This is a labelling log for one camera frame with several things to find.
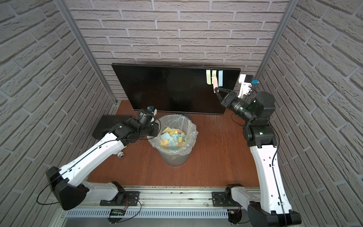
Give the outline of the blue sticky note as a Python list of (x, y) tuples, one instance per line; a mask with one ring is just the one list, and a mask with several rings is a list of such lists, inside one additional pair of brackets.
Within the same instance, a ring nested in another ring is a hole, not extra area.
[(218, 86), (219, 87), (223, 86), (223, 74), (224, 74), (224, 71), (218, 71)]

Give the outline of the clear plastic bin liner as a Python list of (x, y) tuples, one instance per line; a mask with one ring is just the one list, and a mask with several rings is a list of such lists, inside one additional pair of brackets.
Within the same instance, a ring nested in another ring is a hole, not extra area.
[(167, 127), (180, 129), (186, 134), (186, 142), (182, 148), (191, 148), (193, 149), (194, 145), (196, 144), (196, 139), (198, 136), (197, 126), (189, 119), (188, 117), (181, 115), (181, 114), (171, 114), (165, 115), (157, 120), (159, 124), (159, 133), (156, 137), (148, 137), (148, 141), (150, 142), (153, 148), (161, 149), (161, 134), (163, 130)]

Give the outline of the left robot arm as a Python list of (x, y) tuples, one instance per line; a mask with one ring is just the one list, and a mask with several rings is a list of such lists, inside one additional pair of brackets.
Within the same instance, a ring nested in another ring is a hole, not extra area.
[(86, 177), (112, 155), (121, 156), (130, 143), (159, 134), (157, 110), (141, 109), (136, 118), (129, 115), (104, 115), (93, 136), (98, 142), (75, 160), (62, 167), (51, 167), (46, 176), (63, 210), (72, 210), (85, 201), (122, 204), (123, 187), (118, 182), (90, 183)]

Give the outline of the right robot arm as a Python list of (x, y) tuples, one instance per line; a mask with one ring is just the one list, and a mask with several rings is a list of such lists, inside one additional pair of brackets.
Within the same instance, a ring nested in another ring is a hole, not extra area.
[(279, 138), (269, 120), (274, 113), (275, 98), (268, 92), (258, 92), (247, 103), (228, 89), (214, 89), (221, 105), (244, 120), (243, 135), (252, 153), (260, 184), (261, 198), (242, 186), (230, 188), (233, 201), (247, 209), (249, 221), (254, 227), (290, 227), (302, 223), (285, 193), (278, 166)]

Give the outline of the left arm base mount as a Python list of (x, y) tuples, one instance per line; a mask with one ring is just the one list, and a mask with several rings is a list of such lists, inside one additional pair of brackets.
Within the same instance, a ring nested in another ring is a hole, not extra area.
[(126, 205), (130, 207), (135, 207), (138, 205), (137, 199), (139, 198), (139, 191), (125, 191), (123, 193), (118, 193), (112, 200), (106, 201), (101, 200), (100, 206), (121, 206)]

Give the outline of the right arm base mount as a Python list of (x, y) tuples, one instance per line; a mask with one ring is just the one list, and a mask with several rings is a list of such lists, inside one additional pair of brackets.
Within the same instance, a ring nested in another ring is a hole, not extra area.
[(240, 204), (225, 192), (212, 192), (211, 194), (214, 207), (240, 207)]

